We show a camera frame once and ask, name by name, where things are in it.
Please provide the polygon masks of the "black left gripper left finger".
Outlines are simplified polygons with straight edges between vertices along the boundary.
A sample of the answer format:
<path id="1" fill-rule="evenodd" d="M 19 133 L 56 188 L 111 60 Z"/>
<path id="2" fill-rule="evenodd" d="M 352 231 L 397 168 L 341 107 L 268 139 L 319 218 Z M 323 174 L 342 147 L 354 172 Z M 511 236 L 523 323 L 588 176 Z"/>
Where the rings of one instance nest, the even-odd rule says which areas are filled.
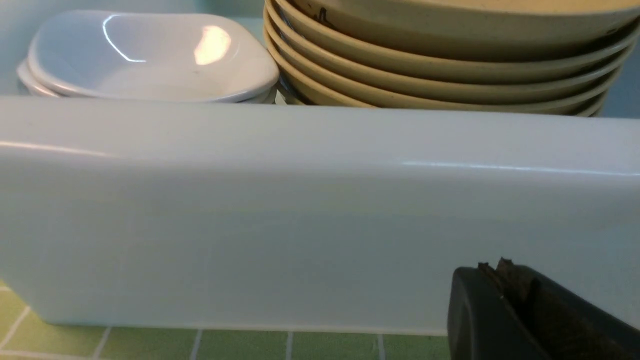
<path id="1" fill-rule="evenodd" d="M 480 269 L 452 274 L 446 332 L 452 360 L 548 360 Z"/>

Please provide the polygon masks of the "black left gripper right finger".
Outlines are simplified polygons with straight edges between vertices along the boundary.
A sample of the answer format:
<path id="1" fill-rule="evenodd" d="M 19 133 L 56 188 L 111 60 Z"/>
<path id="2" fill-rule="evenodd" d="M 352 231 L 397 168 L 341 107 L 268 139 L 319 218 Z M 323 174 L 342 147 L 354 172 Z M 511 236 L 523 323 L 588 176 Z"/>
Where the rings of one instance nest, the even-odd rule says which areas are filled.
<path id="1" fill-rule="evenodd" d="M 495 271 L 518 323 L 551 360 L 639 358 L 637 328 L 529 266 L 502 258 Z"/>

